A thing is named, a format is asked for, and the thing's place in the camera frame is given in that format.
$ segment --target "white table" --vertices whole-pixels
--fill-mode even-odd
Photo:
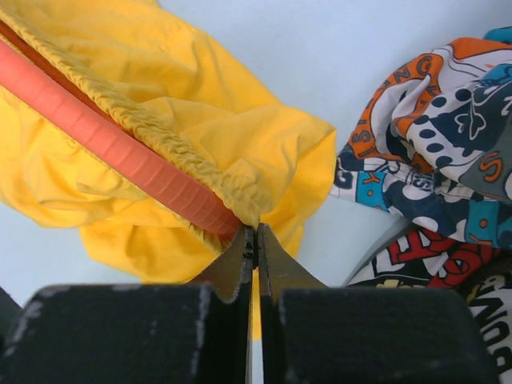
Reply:
[[[284,103],[338,129],[341,149],[388,74],[423,51],[512,24],[510,0],[160,0],[213,35]],[[300,262],[340,285],[404,226],[383,212],[328,198],[308,221]],[[74,230],[44,230],[0,206],[0,285],[23,304],[56,282],[132,282],[89,260]],[[254,383],[261,382],[255,367]]]

